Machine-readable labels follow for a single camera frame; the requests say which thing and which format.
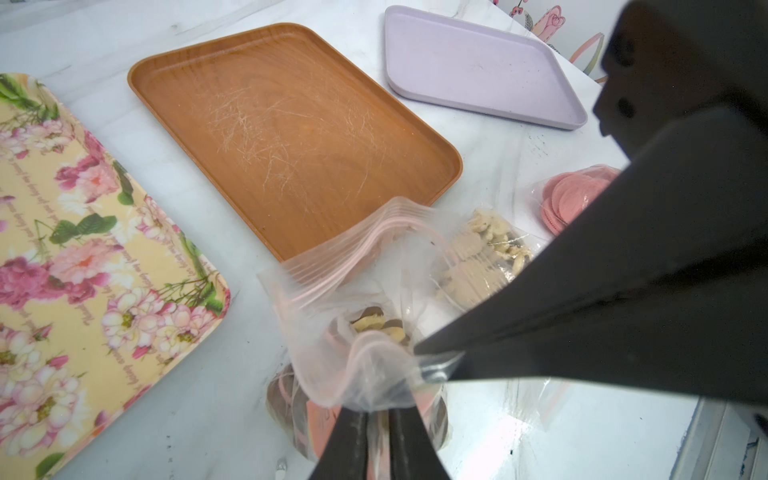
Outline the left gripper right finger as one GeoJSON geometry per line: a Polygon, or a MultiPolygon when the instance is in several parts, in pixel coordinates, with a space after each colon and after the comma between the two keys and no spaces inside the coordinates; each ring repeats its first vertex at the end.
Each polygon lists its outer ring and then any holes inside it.
{"type": "Polygon", "coordinates": [[[449,480],[416,407],[391,409],[389,417],[390,478],[449,480]]]}

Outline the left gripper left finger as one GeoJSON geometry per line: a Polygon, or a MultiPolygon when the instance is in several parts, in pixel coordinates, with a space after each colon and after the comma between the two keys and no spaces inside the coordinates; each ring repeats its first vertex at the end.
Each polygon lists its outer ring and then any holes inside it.
{"type": "Polygon", "coordinates": [[[310,480],[365,480],[368,471],[369,414],[340,410],[310,480]]]}

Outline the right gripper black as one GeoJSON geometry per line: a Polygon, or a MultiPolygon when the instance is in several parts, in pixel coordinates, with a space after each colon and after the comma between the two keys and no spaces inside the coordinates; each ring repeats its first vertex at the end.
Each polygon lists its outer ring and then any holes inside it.
{"type": "Polygon", "coordinates": [[[628,157],[669,123],[719,104],[767,128],[764,1],[630,1],[602,59],[593,111],[628,157]]]}

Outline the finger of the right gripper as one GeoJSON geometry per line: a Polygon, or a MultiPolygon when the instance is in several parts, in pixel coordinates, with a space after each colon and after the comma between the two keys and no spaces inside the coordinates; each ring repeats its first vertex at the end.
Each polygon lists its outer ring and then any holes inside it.
{"type": "Polygon", "coordinates": [[[556,377],[767,400],[767,125],[663,128],[508,286],[418,344],[457,380],[556,377]]]}

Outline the ziploc bag round cookies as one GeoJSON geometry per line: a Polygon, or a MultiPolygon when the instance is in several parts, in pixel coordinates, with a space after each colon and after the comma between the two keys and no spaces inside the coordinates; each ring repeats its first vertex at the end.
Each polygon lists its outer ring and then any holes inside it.
{"type": "Polygon", "coordinates": [[[413,349],[458,314],[439,277],[459,262],[462,230],[458,214],[398,197],[260,274],[289,355],[268,409],[306,458],[320,458],[346,407],[416,406],[433,445],[445,444],[454,358],[413,349]]]}

